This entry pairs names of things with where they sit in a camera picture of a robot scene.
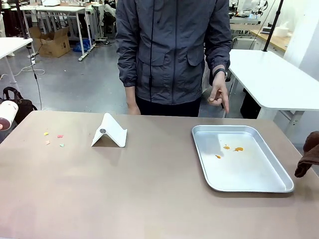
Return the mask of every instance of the wristwatch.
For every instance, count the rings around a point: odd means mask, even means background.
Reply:
[[[227,72],[226,72],[226,70],[223,69],[223,68],[219,68],[219,69],[217,69],[217,70],[214,72],[214,74],[213,74],[213,79],[215,78],[215,76],[217,75],[217,73],[220,72],[220,71],[224,72],[224,73],[225,73],[225,79],[227,78]]]

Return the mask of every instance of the white desk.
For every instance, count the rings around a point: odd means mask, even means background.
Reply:
[[[248,17],[232,17],[230,23],[258,24],[259,20]]]
[[[27,24],[27,20],[26,20],[26,13],[25,11],[31,11],[31,10],[35,10],[40,12],[40,14],[38,15],[38,17],[40,17],[40,19],[43,20],[43,17],[46,19],[47,21],[47,25],[48,25],[48,31],[52,31],[51,29],[51,23],[49,21],[49,19],[53,20],[52,21],[52,25],[53,25],[53,30],[56,31],[57,27],[55,25],[55,19],[57,20],[57,22],[60,22],[60,18],[58,15],[56,15],[55,13],[59,13],[62,12],[64,14],[66,14],[68,17],[75,17],[76,21],[77,21],[77,26],[79,29],[79,38],[80,38],[80,44],[81,44],[81,50],[82,50],[82,56],[79,58],[79,61],[82,61],[84,59],[84,57],[86,57],[90,51],[94,48],[94,44],[92,44],[91,42],[91,35],[90,35],[90,29],[89,29],[89,20],[88,20],[88,15],[87,15],[87,11],[86,11],[86,7],[85,6],[41,6],[41,5],[27,5],[27,6],[21,6],[20,10],[23,12],[23,18],[24,18],[24,22],[26,25],[26,29],[27,32],[30,36],[30,32],[29,32],[29,27]],[[83,12],[85,14],[85,19],[87,22],[87,32],[88,32],[88,36],[89,36],[89,41],[90,41],[90,49],[87,52],[84,52],[84,47],[83,47],[83,39],[82,39],[82,34],[81,34],[81,27],[80,27],[80,21],[79,21],[79,13]]]
[[[232,50],[230,61],[230,97],[240,82],[261,107],[259,119],[273,120],[280,111],[290,120],[288,137],[305,111],[319,111],[319,82],[275,53]]]
[[[8,59],[6,56],[16,51],[17,49],[20,49],[21,47],[29,44],[32,42],[32,38],[24,39],[21,37],[0,37],[0,59],[4,58],[4,61],[6,63],[6,66],[9,70],[9,76],[11,78],[10,83],[16,83],[16,80],[13,76],[13,72],[11,70],[11,67],[9,65]]]

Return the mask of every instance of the white wall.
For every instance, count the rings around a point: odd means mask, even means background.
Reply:
[[[284,58],[319,81],[319,15],[314,14],[317,1],[305,1],[305,11],[301,14]],[[303,94],[307,92],[300,92],[296,100],[303,100]],[[277,114],[274,121],[281,129],[285,129],[288,123],[281,114]],[[316,130],[319,130],[319,112],[305,112],[290,140],[293,144],[302,146],[309,133]]]
[[[280,3],[280,0],[267,0],[267,1],[269,5],[268,9],[264,11],[263,16],[260,18],[261,23],[263,23],[266,20],[265,25],[267,25],[268,22],[273,23],[275,19],[276,11]],[[251,0],[239,0],[238,9],[242,10],[242,8],[245,5],[249,4],[250,2]],[[290,29],[290,31],[294,31],[298,20],[303,15],[306,2],[307,2],[306,0],[284,0],[284,4],[278,19],[277,26],[288,21],[289,23],[287,27]]]

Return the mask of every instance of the cardboard box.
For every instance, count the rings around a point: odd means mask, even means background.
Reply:
[[[60,57],[70,51],[69,27],[48,34],[42,33],[38,27],[31,27],[29,31],[40,56]]]

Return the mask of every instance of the black pole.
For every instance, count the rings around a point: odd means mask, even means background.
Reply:
[[[274,33],[274,30],[275,30],[275,27],[276,27],[276,24],[277,24],[279,15],[280,15],[280,10],[281,10],[281,7],[283,6],[283,3],[284,3],[284,0],[280,0],[279,7],[278,7],[278,10],[276,12],[275,20],[274,20],[274,23],[273,23],[273,25],[272,25],[272,27],[270,29],[269,36],[268,36],[268,39],[266,41],[266,45],[265,45],[265,48],[264,48],[263,51],[267,51],[267,48],[268,48],[270,39],[271,39],[271,37],[272,37],[272,35]]]
[[[15,6],[16,6],[16,11],[18,13],[18,18],[19,18],[19,22],[20,22],[20,26],[21,26],[22,35],[23,35],[24,39],[28,39],[28,36],[26,35],[25,29],[24,29],[23,21],[22,21],[22,14],[21,14],[21,10],[20,10],[19,0],[15,0]]]

